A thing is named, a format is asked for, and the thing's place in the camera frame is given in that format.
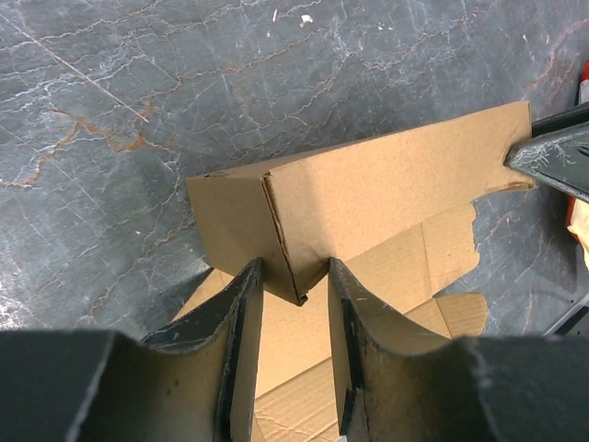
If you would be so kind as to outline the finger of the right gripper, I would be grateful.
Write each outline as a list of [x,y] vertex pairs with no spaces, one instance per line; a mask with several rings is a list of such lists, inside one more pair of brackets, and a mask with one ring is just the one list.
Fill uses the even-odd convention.
[[588,104],[532,124],[532,138],[510,148],[504,165],[588,201]]

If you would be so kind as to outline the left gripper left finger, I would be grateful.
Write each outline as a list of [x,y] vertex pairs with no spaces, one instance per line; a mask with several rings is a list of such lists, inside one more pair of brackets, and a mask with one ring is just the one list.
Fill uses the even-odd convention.
[[4,331],[5,441],[248,441],[263,263],[135,340],[113,330]]

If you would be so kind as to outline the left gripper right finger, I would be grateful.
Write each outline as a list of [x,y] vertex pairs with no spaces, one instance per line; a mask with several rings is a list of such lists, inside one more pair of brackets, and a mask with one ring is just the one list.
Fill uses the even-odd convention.
[[584,441],[584,336],[448,339],[329,263],[339,432],[349,441]]

